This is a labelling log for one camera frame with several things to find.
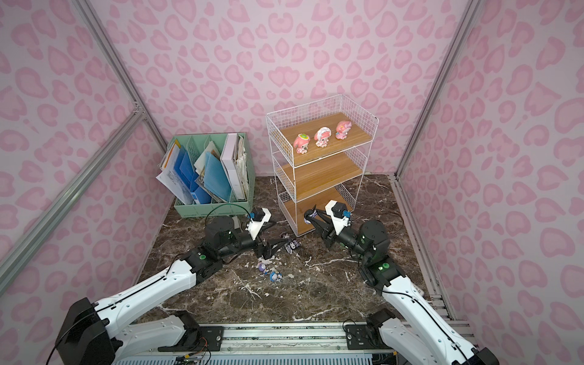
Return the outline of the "blue Doraemon figurine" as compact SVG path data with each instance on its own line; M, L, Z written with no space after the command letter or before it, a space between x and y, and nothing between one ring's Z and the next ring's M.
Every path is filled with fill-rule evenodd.
M279 282L282 280L282 278L283 278L283 276L280 272L271 272L269 274L269 279L272 282Z

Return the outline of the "green hat pink figurine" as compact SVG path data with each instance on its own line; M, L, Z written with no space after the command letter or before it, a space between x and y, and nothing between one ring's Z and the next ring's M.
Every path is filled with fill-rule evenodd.
M293 147L297 154L304 155L308 152L310 145L310 136L305 133L300 133L294 140Z

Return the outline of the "small black Kuromi figurine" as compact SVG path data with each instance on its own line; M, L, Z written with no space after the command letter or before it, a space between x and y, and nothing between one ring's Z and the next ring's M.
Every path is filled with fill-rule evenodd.
M310 220L318 215L318 211L315 208L306 210L304 212L304 220L310 222Z

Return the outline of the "pink bow My Melody figurine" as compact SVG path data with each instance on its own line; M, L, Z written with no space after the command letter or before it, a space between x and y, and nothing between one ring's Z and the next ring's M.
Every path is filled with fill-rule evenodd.
M348 133L351 131L352 121L342 120L340 121L335 129L335 137L337 140L345 140L348 137Z

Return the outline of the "white hood My Melody figurine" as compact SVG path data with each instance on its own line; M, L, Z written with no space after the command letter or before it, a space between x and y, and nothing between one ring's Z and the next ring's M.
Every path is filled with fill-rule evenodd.
M320 128L314 136L316 146L319 148L327 147L331 133L332 133L332 131L329 127L324 126L324 127Z

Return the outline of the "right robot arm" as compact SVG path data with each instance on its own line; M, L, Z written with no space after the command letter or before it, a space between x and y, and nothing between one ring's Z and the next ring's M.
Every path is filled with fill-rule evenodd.
M389 255L390 235L379 220L351 226L351 214L332 201L321 210L312 208L304 218L314 226L327 247L341 244L358 260L358 271L398 314L376 313L369 326L377 338L410 364L497 364L488 348L479 349L459 334L424 299L405 271Z

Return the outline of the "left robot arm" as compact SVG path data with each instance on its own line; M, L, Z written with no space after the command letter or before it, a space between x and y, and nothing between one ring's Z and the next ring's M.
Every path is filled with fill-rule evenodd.
M205 225L202 241L179 254L168 268L110 297L91 302L82 298L71 305L57 335L54 351L65 364L112 364L149 350L205 351L212 337L202 334L193 316L181 310L166 319L142 324L138 317L211 278L228 258L252 251L270 259L288 244L287 239L263 240L274 226L267 210L252 214L237 227L233 217L216 217Z

